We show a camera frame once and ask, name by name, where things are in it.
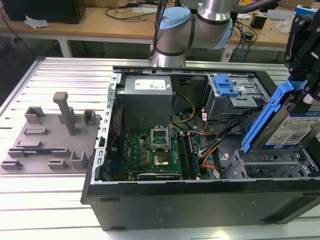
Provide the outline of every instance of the yellow wire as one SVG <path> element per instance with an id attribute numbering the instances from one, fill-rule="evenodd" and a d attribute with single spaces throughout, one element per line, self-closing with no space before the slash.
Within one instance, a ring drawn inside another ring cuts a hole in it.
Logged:
<path id="1" fill-rule="evenodd" d="M 188 119 L 186 119 L 186 120 L 169 121 L 169 123 L 172 123 L 172 124 L 183 124 L 183 123 L 186 123 L 186 122 L 192 120 L 192 119 L 194 118 L 194 116 L 195 116 L 196 111 L 195 111 L 195 107 L 194 107 L 194 105 L 192 104 L 192 102 L 191 102 L 185 95 L 183 95 L 183 94 L 180 93 L 180 92 L 177 92 L 176 94 L 179 94 L 179 95 L 182 96 L 185 100 L 187 100 L 187 102 L 188 102 L 188 103 L 191 105 L 191 107 L 192 107 L 192 114 L 191 114 L 191 116 L 190 116 Z"/>

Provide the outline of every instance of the orange wire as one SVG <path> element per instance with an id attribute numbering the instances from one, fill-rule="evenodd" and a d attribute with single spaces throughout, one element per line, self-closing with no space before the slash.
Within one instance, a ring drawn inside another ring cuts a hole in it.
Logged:
<path id="1" fill-rule="evenodd" d="M 202 126 L 201 126 L 202 133 L 203 133 L 203 134 L 209 134 L 210 131 L 205 131 L 205 129 L 204 129 L 205 124 L 206 124 L 206 121 L 204 121 L 204 122 L 202 123 Z"/>
<path id="2" fill-rule="evenodd" d="M 211 155 L 219 146 L 220 146 L 220 143 L 219 143 L 217 146 L 215 146 L 215 147 L 210 151 L 210 153 L 205 157 L 205 159 L 204 159 L 204 161 L 203 161 L 203 163 L 202 163 L 202 165 L 201 165 L 203 168 L 215 168 L 214 165 L 206 165 L 206 162 L 207 162 L 208 158 L 210 157 L 210 155 Z"/>

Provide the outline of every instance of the power supply label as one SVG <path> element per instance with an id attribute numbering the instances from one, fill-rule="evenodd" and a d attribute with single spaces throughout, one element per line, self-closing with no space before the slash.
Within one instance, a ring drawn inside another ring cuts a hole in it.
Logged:
<path id="1" fill-rule="evenodd" d="M 166 81 L 160 79 L 137 79 L 134 82 L 136 90 L 166 90 Z"/>

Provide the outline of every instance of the white paper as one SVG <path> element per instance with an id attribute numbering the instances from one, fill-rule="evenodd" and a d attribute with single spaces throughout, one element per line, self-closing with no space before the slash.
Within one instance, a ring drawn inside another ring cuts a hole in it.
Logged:
<path id="1" fill-rule="evenodd" d="M 251 16 L 248 13 L 239 13 L 237 19 L 250 19 Z"/>
<path id="2" fill-rule="evenodd" d="M 47 20 L 36 20 L 25 15 L 24 23 L 33 29 L 49 27 Z"/>

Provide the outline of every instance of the black computer case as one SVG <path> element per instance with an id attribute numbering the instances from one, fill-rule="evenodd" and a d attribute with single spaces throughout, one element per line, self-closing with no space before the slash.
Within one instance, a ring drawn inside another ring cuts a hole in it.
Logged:
<path id="1" fill-rule="evenodd" d="M 255 74 L 272 95 L 268 74 Z M 316 138 L 306 146 L 320 167 L 318 149 Z M 91 176 L 89 164 L 81 202 L 104 231 L 287 224 L 320 204 L 314 179 L 90 184 Z"/>
<path id="2" fill-rule="evenodd" d="M 2 0 L 11 21 L 37 20 L 78 24 L 85 15 L 84 0 Z"/>

